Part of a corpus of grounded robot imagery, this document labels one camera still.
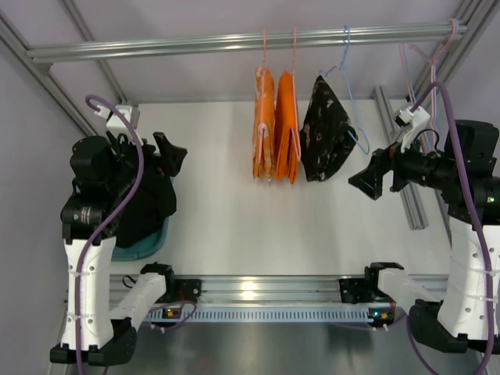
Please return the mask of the orange white tie-dye trousers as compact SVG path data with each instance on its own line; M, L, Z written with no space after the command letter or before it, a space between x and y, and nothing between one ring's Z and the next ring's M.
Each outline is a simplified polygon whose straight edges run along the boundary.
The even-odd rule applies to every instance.
M275 170L275 85L265 66L255 70L255 118L252 134L252 176L272 180Z

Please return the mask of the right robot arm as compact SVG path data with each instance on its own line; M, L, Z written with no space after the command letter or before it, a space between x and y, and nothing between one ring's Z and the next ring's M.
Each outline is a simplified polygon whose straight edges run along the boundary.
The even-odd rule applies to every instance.
M466 207L452 139L446 139L442 151L429 154L416 145L402 151L401 145L394 143L377 149L368 167L348 182L373 200L382 195L383 177L388 172L393 173L393 192L409 183L441 192L452 236L448 283L444 298L436 298L395 262L373 262L365 269L365 277L403 308L410 333L420 344L446 353L485 352L492 337L492 352L497 355L499 329L488 327L487 304L498 304L499 179L493 174L493 152L499 131L480 121L458 120L455 125L486 250L480 246ZM484 266L484 253L491 260L490 272Z

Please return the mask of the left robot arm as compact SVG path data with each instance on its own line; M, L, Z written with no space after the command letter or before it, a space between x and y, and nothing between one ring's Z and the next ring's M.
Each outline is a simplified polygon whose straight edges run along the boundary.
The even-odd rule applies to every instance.
M159 235L177 210L172 179L188 152L161 132L153 137L153 144L135 145L125 134L91 136L72 148L73 191L61 212L68 302L62 339L50 352L53 363L128 363L150 309L176 294L173 268L153 262L118 306L109 304L115 249Z

